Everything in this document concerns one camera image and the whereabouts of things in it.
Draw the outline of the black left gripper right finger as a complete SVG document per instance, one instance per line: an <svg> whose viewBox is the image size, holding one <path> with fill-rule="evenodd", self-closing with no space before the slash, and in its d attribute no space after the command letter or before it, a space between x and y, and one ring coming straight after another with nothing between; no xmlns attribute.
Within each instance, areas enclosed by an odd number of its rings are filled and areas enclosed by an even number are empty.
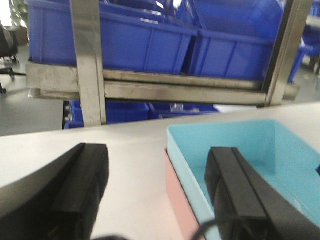
<svg viewBox="0 0 320 240"><path fill-rule="evenodd" d="M205 184L223 240L318 240L320 228L280 195L237 148L212 147Z"/></svg>

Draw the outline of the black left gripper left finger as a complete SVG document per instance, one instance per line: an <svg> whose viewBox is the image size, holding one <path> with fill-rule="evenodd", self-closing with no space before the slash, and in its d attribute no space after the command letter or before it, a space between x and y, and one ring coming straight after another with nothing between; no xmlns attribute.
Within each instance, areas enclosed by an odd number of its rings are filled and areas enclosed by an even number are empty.
<svg viewBox="0 0 320 240"><path fill-rule="evenodd" d="M110 176L104 144L80 143L0 189L3 240L88 240Z"/></svg>

